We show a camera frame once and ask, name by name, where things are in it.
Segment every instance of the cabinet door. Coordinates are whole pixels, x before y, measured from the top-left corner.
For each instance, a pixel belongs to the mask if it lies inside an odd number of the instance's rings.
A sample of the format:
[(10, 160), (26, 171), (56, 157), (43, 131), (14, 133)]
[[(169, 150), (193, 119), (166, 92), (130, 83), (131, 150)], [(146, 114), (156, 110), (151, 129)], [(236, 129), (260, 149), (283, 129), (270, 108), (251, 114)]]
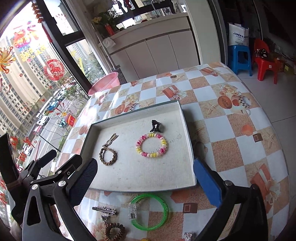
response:
[(158, 74), (146, 42), (126, 48), (126, 53), (140, 79)]
[(199, 65), (191, 31), (169, 34), (180, 69)]
[(115, 65), (120, 65), (120, 69), (127, 82), (136, 81), (139, 79), (135, 68), (133, 67), (125, 50), (121, 50), (111, 55)]
[(147, 40), (146, 43), (160, 74), (179, 69), (168, 35)]

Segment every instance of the pink basin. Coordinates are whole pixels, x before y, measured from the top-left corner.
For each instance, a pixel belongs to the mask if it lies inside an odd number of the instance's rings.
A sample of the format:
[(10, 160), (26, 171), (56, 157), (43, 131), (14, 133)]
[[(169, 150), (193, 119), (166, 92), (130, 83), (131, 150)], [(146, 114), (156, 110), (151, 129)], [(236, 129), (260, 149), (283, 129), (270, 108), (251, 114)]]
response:
[(94, 85), (89, 90), (89, 96), (92, 96), (96, 92), (111, 89), (119, 85), (120, 83), (118, 79), (118, 73), (112, 72), (94, 83)]

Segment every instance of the brown coil hair tie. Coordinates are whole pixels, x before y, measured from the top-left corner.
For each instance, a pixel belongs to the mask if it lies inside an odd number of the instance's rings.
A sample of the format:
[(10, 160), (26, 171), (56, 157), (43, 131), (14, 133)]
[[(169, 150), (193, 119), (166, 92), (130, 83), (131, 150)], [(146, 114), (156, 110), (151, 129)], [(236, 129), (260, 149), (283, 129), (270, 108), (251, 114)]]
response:
[[(113, 152), (113, 158), (112, 158), (112, 160), (109, 161), (109, 162), (105, 162), (104, 159), (103, 159), (103, 152), (104, 152), (104, 151), (107, 151), (107, 150)], [(109, 148), (109, 147), (106, 147), (106, 146), (103, 147), (103, 148), (101, 149), (99, 156), (100, 156), (100, 160), (101, 160), (101, 162), (102, 162), (104, 165), (106, 165), (106, 166), (110, 166), (110, 165), (112, 165), (112, 164), (113, 164), (114, 162), (116, 162), (116, 160), (117, 160), (117, 153), (116, 153), (116, 151), (114, 151), (113, 149), (111, 149), (111, 148)]]
[[(120, 231), (114, 238), (111, 238), (110, 231), (113, 228), (119, 228)], [(105, 227), (106, 241), (119, 241), (119, 240), (121, 240), (123, 235), (124, 235), (125, 230), (126, 230), (126, 228), (120, 223), (109, 223), (109, 224), (107, 224), (106, 227)]]

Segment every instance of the red chair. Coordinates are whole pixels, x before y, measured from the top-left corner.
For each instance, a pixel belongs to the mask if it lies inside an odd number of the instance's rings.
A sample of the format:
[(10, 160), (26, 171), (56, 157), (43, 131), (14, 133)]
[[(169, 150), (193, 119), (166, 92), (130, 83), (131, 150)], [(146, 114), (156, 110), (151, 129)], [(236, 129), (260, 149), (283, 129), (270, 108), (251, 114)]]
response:
[(264, 41), (262, 41), (261, 39), (255, 39), (254, 53), (253, 53), (253, 57), (252, 57), (252, 65), (254, 62), (256, 62), (258, 65), (257, 79), (260, 81), (263, 81), (266, 70), (271, 70), (274, 72), (274, 84), (276, 85), (278, 65), (275, 62), (270, 62), (266, 59), (256, 57), (255, 51), (258, 49), (266, 49), (267, 53), (270, 52), (267, 44)]

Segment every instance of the checkered tablecloth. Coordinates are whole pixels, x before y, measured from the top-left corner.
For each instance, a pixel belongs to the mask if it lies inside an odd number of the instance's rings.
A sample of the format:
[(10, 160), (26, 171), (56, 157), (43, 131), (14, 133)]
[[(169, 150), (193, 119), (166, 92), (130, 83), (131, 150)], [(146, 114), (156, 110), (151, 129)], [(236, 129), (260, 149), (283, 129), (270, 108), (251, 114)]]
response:
[[(96, 93), (71, 129), (57, 167), (74, 154), (80, 154), (92, 123), (169, 99), (180, 100), (195, 156), (205, 160), (224, 180), (238, 186), (256, 183), (260, 187), (269, 238), (277, 237), (289, 213), (289, 179), (283, 151), (253, 95), (219, 62), (151, 76)], [(89, 189), (75, 209), (96, 239), (104, 240), (101, 213), (91, 208), (115, 208), (118, 215), (110, 221), (127, 228), (126, 241), (146, 237), (151, 241), (184, 240), (184, 232), (199, 234), (216, 209), (200, 186), (158, 195), (168, 204), (170, 214), (166, 224), (154, 231), (138, 230), (128, 220), (128, 203), (136, 194)], [(189, 211), (184, 211), (189, 204)], [(144, 226), (152, 226), (162, 217), (162, 208), (153, 199), (144, 200), (139, 209), (139, 222)], [(238, 209), (239, 206), (233, 209), (221, 238), (229, 233)], [(63, 225), (62, 231), (68, 235)]]

